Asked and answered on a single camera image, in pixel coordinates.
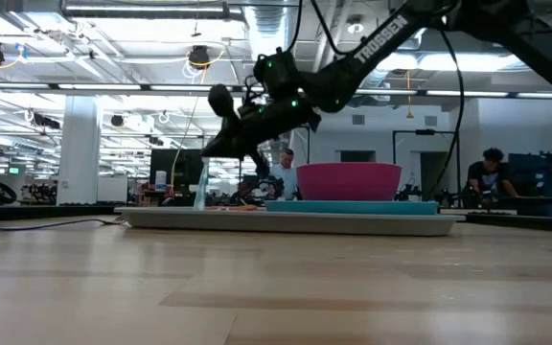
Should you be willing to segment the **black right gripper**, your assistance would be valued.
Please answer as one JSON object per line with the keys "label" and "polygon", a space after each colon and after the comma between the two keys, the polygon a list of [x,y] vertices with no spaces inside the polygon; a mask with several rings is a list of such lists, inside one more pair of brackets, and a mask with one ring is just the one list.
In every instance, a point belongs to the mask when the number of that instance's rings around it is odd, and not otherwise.
{"label": "black right gripper", "polygon": [[269,104],[248,103],[238,111],[241,121],[236,125],[228,125],[221,119],[217,136],[202,149],[203,157],[260,158],[257,146],[261,143],[305,125],[316,131],[321,122],[320,115],[302,97],[280,99]]}

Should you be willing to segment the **white building pillar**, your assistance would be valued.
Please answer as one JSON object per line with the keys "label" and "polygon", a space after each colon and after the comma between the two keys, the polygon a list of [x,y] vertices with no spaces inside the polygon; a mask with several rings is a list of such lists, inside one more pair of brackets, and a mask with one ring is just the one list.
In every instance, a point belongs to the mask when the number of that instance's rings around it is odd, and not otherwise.
{"label": "white building pillar", "polygon": [[97,202],[102,123],[103,112],[95,97],[65,98],[58,205]]}

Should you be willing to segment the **pink plastic bowl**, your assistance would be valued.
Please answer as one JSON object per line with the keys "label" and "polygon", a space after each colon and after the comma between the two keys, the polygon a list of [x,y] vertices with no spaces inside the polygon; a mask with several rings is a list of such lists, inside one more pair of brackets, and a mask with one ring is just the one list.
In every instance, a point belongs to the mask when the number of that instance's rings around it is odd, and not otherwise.
{"label": "pink plastic bowl", "polygon": [[297,169],[307,200],[389,201],[398,190],[403,168],[378,162],[315,163]]}

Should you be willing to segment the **light blue plastic plate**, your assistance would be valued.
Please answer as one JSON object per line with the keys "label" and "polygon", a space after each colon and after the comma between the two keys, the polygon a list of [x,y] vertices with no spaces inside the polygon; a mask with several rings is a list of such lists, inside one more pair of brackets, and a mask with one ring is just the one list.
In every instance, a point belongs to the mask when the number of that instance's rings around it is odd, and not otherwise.
{"label": "light blue plastic plate", "polygon": [[413,216],[439,213],[439,204],[435,201],[269,200],[265,208],[268,212],[285,213]]}

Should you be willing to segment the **blue machine cabinet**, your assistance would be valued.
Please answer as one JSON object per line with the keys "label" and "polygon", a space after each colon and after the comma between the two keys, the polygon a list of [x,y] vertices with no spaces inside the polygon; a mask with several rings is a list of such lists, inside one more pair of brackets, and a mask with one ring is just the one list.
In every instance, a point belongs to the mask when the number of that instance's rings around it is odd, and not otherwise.
{"label": "blue machine cabinet", "polygon": [[552,152],[510,153],[508,163],[518,193],[509,208],[520,216],[552,217]]}

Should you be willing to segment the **grey plastic tray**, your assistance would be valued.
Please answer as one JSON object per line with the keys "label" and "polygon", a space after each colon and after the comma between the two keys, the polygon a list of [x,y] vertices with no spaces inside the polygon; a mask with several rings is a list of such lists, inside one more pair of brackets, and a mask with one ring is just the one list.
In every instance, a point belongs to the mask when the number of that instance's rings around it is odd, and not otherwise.
{"label": "grey plastic tray", "polygon": [[190,207],[121,207],[115,211],[135,228],[401,237],[444,237],[465,219],[457,215],[199,211]]}

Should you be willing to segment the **black aluminium table frame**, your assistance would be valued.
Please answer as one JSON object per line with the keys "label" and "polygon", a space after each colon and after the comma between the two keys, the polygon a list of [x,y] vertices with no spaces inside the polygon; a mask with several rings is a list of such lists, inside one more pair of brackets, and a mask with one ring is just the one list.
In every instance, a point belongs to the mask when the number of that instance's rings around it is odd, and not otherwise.
{"label": "black aluminium table frame", "polygon": [[[506,210],[440,209],[440,215],[464,216],[466,222],[552,231],[552,217],[519,216]],[[114,206],[0,206],[0,221],[120,215]]]}

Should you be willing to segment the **person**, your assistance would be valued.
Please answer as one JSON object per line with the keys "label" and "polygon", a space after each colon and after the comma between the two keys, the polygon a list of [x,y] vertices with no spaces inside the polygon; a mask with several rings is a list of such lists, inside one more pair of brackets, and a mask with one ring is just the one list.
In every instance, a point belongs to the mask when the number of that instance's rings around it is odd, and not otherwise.
{"label": "person", "polygon": [[500,197],[518,197],[510,181],[509,167],[503,163],[504,153],[497,148],[483,152],[483,159],[469,165],[467,183],[462,190],[467,208],[491,208]]}
{"label": "person", "polygon": [[294,151],[285,149],[281,153],[280,163],[270,167],[270,173],[276,178],[283,180],[284,189],[282,197],[286,200],[295,199],[295,193],[298,190],[297,171],[292,165]]}

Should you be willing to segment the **black monitor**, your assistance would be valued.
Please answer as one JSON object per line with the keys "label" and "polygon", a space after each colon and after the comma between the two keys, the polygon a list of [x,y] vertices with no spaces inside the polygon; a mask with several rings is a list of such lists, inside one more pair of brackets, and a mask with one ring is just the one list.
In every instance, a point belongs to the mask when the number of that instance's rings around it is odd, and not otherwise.
{"label": "black monitor", "polygon": [[177,191],[197,185],[203,170],[199,149],[153,149],[150,153],[149,183],[156,186],[157,173],[164,172],[163,184]]}

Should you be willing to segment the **black metal stand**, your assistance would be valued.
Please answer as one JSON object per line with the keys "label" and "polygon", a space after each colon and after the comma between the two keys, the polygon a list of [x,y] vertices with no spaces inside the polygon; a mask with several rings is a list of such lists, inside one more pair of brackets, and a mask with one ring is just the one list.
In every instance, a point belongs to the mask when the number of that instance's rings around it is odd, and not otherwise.
{"label": "black metal stand", "polygon": [[461,141],[458,131],[447,131],[447,130],[435,130],[430,128],[424,129],[396,129],[391,133],[391,146],[392,146],[392,163],[397,163],[397,135],[403,134],[414,134],[417,136],[433,136],[437,134],[449,134],[452,136],[447,160],[445,166],[443,167],[442,174],[444,174],[449,167],[450,159],[452,154],[455,153],[456,157],[456,178],[457,178],[457,192],[460,193],[462,190],[462,173],[461,173]]}

